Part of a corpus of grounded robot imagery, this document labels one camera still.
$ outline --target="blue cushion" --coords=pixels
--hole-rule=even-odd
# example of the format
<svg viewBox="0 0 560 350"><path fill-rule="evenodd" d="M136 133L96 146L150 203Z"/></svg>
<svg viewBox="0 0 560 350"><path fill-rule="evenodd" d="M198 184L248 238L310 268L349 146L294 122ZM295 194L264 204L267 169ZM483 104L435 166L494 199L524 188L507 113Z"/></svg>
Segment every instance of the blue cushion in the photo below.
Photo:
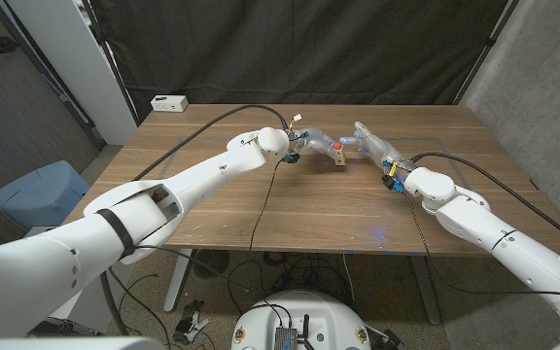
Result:
<svg viewBox="0 0 560 350"><path fill-rule="evenodd" d="M59 226L89 186L66 161L36 169L0 189L0 210L19 227Z"/></svg>

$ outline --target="cable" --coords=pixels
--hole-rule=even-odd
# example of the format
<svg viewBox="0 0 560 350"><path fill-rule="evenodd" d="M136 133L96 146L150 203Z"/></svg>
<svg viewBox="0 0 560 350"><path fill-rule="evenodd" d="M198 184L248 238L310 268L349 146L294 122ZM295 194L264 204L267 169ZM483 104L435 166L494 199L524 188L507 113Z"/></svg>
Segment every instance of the cable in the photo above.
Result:
<svg viewBox="0 0 560 350"><path fill-rule="evenodd" d="M181 345L175 344L175 343L173 343L173 342L163 343L163 346L165 346L165 345L168 345L168 346L176 346L179 350L185 350L185 349L183 349L183 347L182 347Z"/></svg>
<svg viewBox="0 0 560 350"><path fill-rule="evenodd" d="M200 331L200 333L202 333L202 335L206 336L206 338L209 339L209 342L211 343L211 347L213 348L213 350L215 350L215 343L213 342L213 339L211 339L209 334L203 331Z"/></svg>
<svg viewBox="0 0 560 350"><path fill-rule="evenodd" d="M345 264L345 271L347 271L347 278L349 279L349 286L351 287L351 299L356 302L356 296L354 295L354 284L351 282L351 275L349 274L349 268L347 267L347 260L345 260L345 255L342 255L342 263Z"/></svg>
<svg viewBox="0 0 560 350"><path fill-rule="evenodd" d="M262 293L264 294L264 297L262 297L262 300L265 302L266 305L270 305L269 302L267 301L267 299L265 298L267 296L267 291L264 289L264 283L263 283L263 267L261 266L260 262L256 262L253 261L252 259L249 259L245 262L242 262L240 264L238 264L237 266L233 267L232 270L230 271L230 274L228 275L228 278L230 276L232 276L232 273L234 273L234 271L246 264L246 263L256 263L259 266L259 272L260 272L260 277L261 277L261 288L262 288ZM230 300L232 300L232 303L234 304L234 307L237 308L237 311L239 311L239 316L243 315L243 311L241 311L241 309L239 308L239 305L237 304L237 301L234 299L234 295L232 294L232 290L230 289L230 284L227 285L228 287L228 295L230 296ZM278 310L275 309L275 307L271 306L271 309L276 313L276 315L278 316L278 320L280 320L280 327L284 327L282 324L282 317L280 316L280 314L278 313ZM291 327L292 321L291 321L291 315L289 314L289 328Z"/></svg>
<svg viewBox="0 0 560 350"><path fill-rule="evenodd" d="M161 327L163 328L163 332L165 333L165 341L167 341L167 348L168 349L172 349L172 345L170 344L170 336L168 335L167 332L167 328L165 327L163 321L161 321L161 319L159 318L159 316L157 316L157 314L155 312L153 312L153 310L151 310L150 307L146 306L146 304L144 302L142 302L140 299L138 299L137 297L135 297L130 291L129 289L124 285L123 281L121 281L120 278L118 278L118 276L116 275L116 273L114 273L114 270L112 269L112 267L108 268L109 272L112 274L112 277L114 277L114 279L116 280L116 282L118 282L119 285L121 285L122 289L124 290L124 292L129 295L133 300L135 300L137 303L139 303L142 307L144 307L144 309L146 309L146 311L148 311L160 324Z"/></svg>
<svg viewBox="0 0 560 350"><path fill-rule="evenodd" d="M390 337L386 333L378 331L375 327L369 326L367 324L365 324L365 327L368 330L371 330L372 332L381 335L384 338L384 342L388 342L388 340L390 340Z"/></svg>
<svg viewBox="0 0 560 350"><path fill-rule="evenodd" d="M276 163L276 167L273 168L273 174L271 175L271 182L269 183L269 190L267 191L267 196L264 198L264 203L262 204L261 213L259 214L259 218L257 222L254 224L254 228L252 229L252 236L250 237L250 251L252 251L252 243L254 242L254 232L257 231L257 227L259 226L259 222L263 217L264 208L267 206L267 201L269 200L269 195L271 194L271 188L273 187L273 179L276 177L276 171L278 171L278 165L282 162L282 159L278 160Z"/></svg>
<svg viewBox="0 0 560 350"><path fill-rule="evenodd" d="M490 173L488 173L487 171L478 167L478 165L475 165L472 162L470 162L468 160L465 160L463 158L460 158L460 157L455 157L455 156L452 156L452 155L447 155L447 154L443 154L443 153L436 153L436 152L423 153L423 154L414 156L411 160L413 162L416 162L423 157L449 158L449 159L453 159L455 161L459 161L459 162L471 167L472 169L474 169L474 170L480 172L481 174L483 174L486 178L492 180L493 183L500 186L503 190L507 191L509 194L511 194L513 197L515 197L515 199L519 200L520 202L522 202L522 204L526 205L529 209L533 210L535 212L535 214L539 215L540 217L542 217L542 219L546 220L551 225L553 225L554 227L556 227L557 229L560 230L560 224L559 223L555 222L550 217L545 215L545 213L543 211L541 211L540 209L538 209L535 205L531 204L528 200L524 199L524 197L522 197L520 194L516 193L514 190L510 189L507 185L503 184L501 181L499 181L497 178L492 176Z"/></svg>
<svg viewBox="0 0 560 350"><path fill-rule="evenodd" d="M278 113L276 110L274 110L273 108L267 107L267 106L263 106L263 105L258 105L258 104L247 104L247 105L243 105L240 107L237 107L231 111L228 111L222 115L220 115L219 117L217 117L216 119L214 119L211 122L208 122L205 126L201 127L200 129L198 129L196 132L194 132L193 134L191 134L190 136L188 136L185 140L179 142L178 145L174 146L174 148L172 148L170 151L168 151L167 153L165 153L165 155L161 156L159 159L155 160L155 162L153 162L151 165L149 165L146 169L142 170L141 173L139 173L136 177L133 178L133 181L137 181L140 180L141 178L143 178L146 174L148 174L151 170L153 170L157 165L159 165L162 161L166 160L168 157L170 157L170 155L172 155L173 153L175 153L176 151L178 151L179 149L181 149L181 147L187 145L190 141L192 141L195 136L199 135L202 131L206 130L207 128L209 128L209 126L213 125L214 123L219 122L220 120L228 117L231 114L234 114L236 112L239 112L241 110L247 109L247 108L261 108L264 109L266 111L269 111L273 114L275 114L279 119L280 119L280 123L282 124L282 128L283 129L288 129L289 127L287 126L287 122L284 120L284 118L282 118L282 115L280 115L280 113Z"/></svg>
<svg viewBox="0 0 560 350"><path fill-rule="evenodd" d="M109 287L109 280L107 279L107 272L103 271L101 273L101 286L103 287L103 295L105 296L105 301L107 301L107 307L114 318L114 323L118 327L118 331L122 335L128 335L126 330L126 325L124 324L123 317L116 307L116 302L114 301L114 295L112 295L112 289Z"/></svg>
<svg viewBox="0 0 560 350"><path fill-rule="evenodd" d="M293 258L293 257L298 257L298 260L296 262L288 262L289 258ZM312 258L310 257L309 254L295 254L295 255L287 255L286 259L285 259L285 263L283 265L284 268L284 275L287 277L288 281L291 281L295 284L297 284L300 287L310 287L310 288L314 288L317 291L323 292L329 296L333 296L335 298L341 299L343 300L343 302L347 305L350 305L350 307L355 309L355 302L353 299L351 299L351 291L349 288L349 284L347 283L347 281L345 280L345 277L343 276L342 273L340 273L339 268L334 268L333 265L328 261L328 259L326 258L320 258L319 255L316 255L316 258L314 259L314 261L317 262L317 265L308 265L308 266L299 266L299 264L303 261L308 261L311 262ZM302 279L303 281L298 281L296 278L293 277L293 271L294 270L299 270L299 269L303 269L303 273L302 273ZM319 270L329 270L331 271L337 278L338 280L341 282L340 284L338 284L338 286L340 287L341 290L341 294L336 295L334 293L332 293L331 291L328 291L324 288L321 287L321 284L316 283L316 281L319 278Z"/></svg>
<svg viewBox="0 0 560 350"><path fill-rule="evenodd" d="M278 260L272 259L270 253L271 252L262 253L262 260L264 261L264 263L268 264L269 266L277 266L277 265L284 262L285 253L280 253L282 255L282 257Z"/></svg>
<svg viewBox="0 0 560 350"><path fill-rule="evenodd" d="M241 289L244 290L245 292L250 292L247 288L245 288L245 287L241 286L240 284L234 282L233 280L229 279L228 277L225 277L225 275L223 275L222 273L218 272L218 270L216 270L215 268L209 266L208 264L206 264L206 263L204 263L204 262L201 262L200 260L198 260L198 259L196 259L196 258L194 258L194 257L190 257L190 256L187 255L187 254L183 254L183 253L181 253L181 252L179 252L179 251L172 250L172 249L169 249L169 248L163 248L163 247L152 246L152 245L141 245L141 246L136 246L135 248L136 248L136 249L139 249L139 248L159 249L159 250L162 250L162 251L165 251L165 252L172 253L172 254L177 255L177 256L179 256L179 257L187 258L187 259L191 260L192 262L197 263L197 264L201 265L201 266L204 267L204 268L207 268L209 271L213 272L215 275L224 278L224 279L227 280L229 283L232 283L232 284L236 285L237 287L241 288Z"/></svg>
<svg viewBox="0 0 560 350"><path fill-rule="evenodd" d="M289 316L289 328L291 328L293 326L293 317L291 316L291 313L289 313L289 310L287 310L284 306L282 305L278 305L278 304L270 304L270 303L266 303L266 304L262 304L262 305L256 305L256 306L252 306L250 307L250 310L254 310L254 309L258 309L258 308L262 308L262 307L278 307L284 310L284 312L287 313L287 316Z"/></svg>
<svg viewBox="0 0 560 350"><path fill-rule="evenodd" d="M131 283L130 286L128 286L128 290L131 290L131 288L133 288L133 286L135 286L138 282L140 282L141 280L148 278L148 277L159 277L158 274L156 273L151 273L151 274L147 274L146 276L142 276L140 278L138 278L137 280L135 280L135 282ZM124 301L124 297L126 297L126 293L124 293L124 295L121 298L121 302L118 304L118 310L120 312L121 308L123 307L123 301Z"/></svg>
<svg viewBox="0 0 560 350"><path fill-rule="evenodd" d="M414 213L414 207L412 206L412 203L409 201L409 198L407 197L407 195L405 193L403 193L403 196L405 197L405 200L407 201L407 205L409 206L409 210L412 213L412 218L414 218L414 224L416 225L416 228L418 228L418 234L420 234L420 239L423 241L423 245L425 246L425 252L427 252L427 260L429 261L431 266L434 268L434 271L436 272L437 278L439 278L439 280L442 281L442 283L444 283L448 288L454 289L454 290L459 291L459 292L476 294L476 295L554 295L554 296L560 296L560 292L551 292L551 291L497 291L497 292L491 292L490 291L490 292L483 292L483 291L469 291L469 290L465 290L465 289L462 289L462 288L459 288L459 287L452 286L450 283L448 283L439 274L439 271L436 268L436 265L434 264L434 261L432 260L432 255L429 252L429 248L427 247L427 241L425 240L425 235L423 234L423 230L418 225L418 220L416 219L416 214Z"/></svg>

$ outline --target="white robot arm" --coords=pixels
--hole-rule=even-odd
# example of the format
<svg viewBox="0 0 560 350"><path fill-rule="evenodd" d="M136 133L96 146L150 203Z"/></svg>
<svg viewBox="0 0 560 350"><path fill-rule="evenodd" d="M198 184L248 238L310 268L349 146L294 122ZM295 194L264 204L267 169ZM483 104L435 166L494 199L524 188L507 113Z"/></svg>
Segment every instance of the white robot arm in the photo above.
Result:
<svg viewBox="0 0 560 350"><path fill-rule="evenodd" d="M23 336L115 262L152 253L136 246L163 244L196 204L266 157L294 158L307 149L337 157L330 140L321 130L246 132L226 152L172 178L105 192L81 220L0 245L0 337Z"/></svg>
<svg viewBox="0 0 560 350"><path fill-rule="evenodd" d="M361 147L384 170L391 190L422 196L422 206L452 234L490 252L534 291L560 292L560 256L491 213L487 200L455 186L453 180L425 167L416 167L388 142L356 122L355 137L341 143ZM560 296L542 294L560 315Z"/></svg>

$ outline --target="black curtain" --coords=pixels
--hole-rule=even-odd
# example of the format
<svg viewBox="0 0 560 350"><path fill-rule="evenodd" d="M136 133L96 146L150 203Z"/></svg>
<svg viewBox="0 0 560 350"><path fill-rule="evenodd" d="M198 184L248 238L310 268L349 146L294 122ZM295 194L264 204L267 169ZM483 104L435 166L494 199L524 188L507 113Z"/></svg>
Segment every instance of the black curtain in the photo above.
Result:
<svg viewBox="0 0 560 350"><path fill-rule="evenodd" d="M450 104L507 0L92 0L140 117L191 103Z"/></svg>

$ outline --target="concrete wall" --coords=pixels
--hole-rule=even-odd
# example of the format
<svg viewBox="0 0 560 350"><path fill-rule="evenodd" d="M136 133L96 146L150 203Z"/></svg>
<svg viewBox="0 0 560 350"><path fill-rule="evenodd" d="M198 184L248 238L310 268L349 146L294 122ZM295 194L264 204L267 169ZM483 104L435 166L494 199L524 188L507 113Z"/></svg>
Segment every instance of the concrete wall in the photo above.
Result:
<svg viewBox="0 0 560 350"><path fill-rule="evenodd" d="M520 1L460 104L560 210L560 1Z"/></svg>

